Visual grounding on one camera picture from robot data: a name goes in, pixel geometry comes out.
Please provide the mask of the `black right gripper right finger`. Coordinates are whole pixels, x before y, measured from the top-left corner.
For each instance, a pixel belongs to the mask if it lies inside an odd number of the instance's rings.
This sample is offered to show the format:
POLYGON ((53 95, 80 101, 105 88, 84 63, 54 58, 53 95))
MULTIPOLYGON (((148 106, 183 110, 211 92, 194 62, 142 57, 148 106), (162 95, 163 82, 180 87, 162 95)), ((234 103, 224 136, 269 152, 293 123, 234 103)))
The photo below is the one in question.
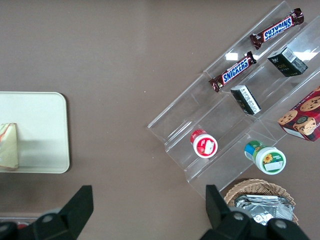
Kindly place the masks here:
POLYGON ((253 222, 243 212, 232 211, 216 185, 207 185, 205 193, 206 213, 211 224, 202 240, 259 240, 253 234, 253 222))

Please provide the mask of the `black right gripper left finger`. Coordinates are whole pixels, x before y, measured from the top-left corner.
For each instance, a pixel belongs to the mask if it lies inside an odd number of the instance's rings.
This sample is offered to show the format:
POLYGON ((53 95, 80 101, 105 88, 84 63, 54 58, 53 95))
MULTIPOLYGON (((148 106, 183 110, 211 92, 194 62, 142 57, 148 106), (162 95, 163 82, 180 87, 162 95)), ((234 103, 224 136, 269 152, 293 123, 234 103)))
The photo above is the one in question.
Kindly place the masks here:
POLYGON ((57 213, 47 213, 19 231, 21 240, 76 240, 94 210, 93 189, 83 185, 57 213))

